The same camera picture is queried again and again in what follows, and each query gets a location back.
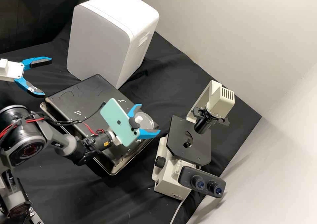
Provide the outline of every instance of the white wall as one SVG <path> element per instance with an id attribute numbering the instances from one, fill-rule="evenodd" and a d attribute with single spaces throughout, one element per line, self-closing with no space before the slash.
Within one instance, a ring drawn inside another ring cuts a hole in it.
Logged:
<path id="1" fill-rule="evenodd" d="M 157 32 L 261 115 L 317 61 L 317 0 L 143 0 Z"/>
<path id="2" fill-rule="evenodd" d="M 261 118 L 222 178 L 222 201 L 206 197 L 193 223 L 316 223 L 317 65 Z"/>

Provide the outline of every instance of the microscope stage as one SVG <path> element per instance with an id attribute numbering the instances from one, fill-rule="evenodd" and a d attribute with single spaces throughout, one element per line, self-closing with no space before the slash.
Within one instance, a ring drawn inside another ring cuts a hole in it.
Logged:
<path id="1" fill-rule="evenodd" d="M 204 166 L 211 161 L 211 131 L 198 134 L 194 123 L 172 116 L 167 148 L 178 159 Z"/>

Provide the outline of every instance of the ventilation slots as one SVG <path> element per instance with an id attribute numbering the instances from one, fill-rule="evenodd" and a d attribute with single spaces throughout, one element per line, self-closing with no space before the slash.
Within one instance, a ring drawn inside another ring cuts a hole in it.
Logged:
<path id="1" fill-rule="evenodd" d="M 227 99 L 233 100 L 233 92 L 228 89 L 222 88 L 222 96 Z"/>

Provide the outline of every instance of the microscope base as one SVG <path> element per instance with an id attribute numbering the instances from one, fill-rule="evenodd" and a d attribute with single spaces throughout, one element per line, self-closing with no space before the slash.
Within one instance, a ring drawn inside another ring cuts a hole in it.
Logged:
<path id="1" fill-rule="evenodd" d="M 188 196 L 191 189 L 178 183 L 179 174 L 183 166 L 195 168 L 195 165 L 175 158 L 167 149 L 166 142 L 167 136 L 162 137 L 159 141 L 156 157 L 164 157 L 166 162 L 163 168 L 154 166 L 152 173 L 152 180 L 155 181 L 154 191 L 183 200 Z"/>

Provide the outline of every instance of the black fabric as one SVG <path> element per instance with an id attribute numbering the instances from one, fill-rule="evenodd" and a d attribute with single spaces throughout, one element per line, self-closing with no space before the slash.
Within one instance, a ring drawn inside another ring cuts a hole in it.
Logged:
<path id="1" fill-rule="evenodd" d="M 53 58 L 52 65 L 26 71 L 25 78 L 47 95 L 75 84 L 66 69 L 69 29 L 50 43 L 0 55 L 12 61 L 34 56 Z M 185 54 L 155 33 L 141 67 L 120 88 L 134 103 L 143 104 L 162 130 L 168 133 L 171 115 L 185 117 L 212 78 Z M 34 111 L 42 101 L 15 84 L 0 82 L 0 109 L 22 104 Z M 238 97 L 228 117 L 230 127 L 214 126 L 212 162 L 203 170 L 220 175 L 260 119 Z M 16 174 L 45 224 L 50 223 L 169 223 L 180 201 L 153 191 L 151 180 L 158 139 L 148 145 L 115 176 L 99 178 L 87 166 L 47 148 L 16 168 Z M 174 223 L 186 223 L 203 196 L 191 192 Z"/>
<path id="2" fill-rule="evenodd" d="M 78 0 L 0 0 L 0 53 L 49 42 Z"/>

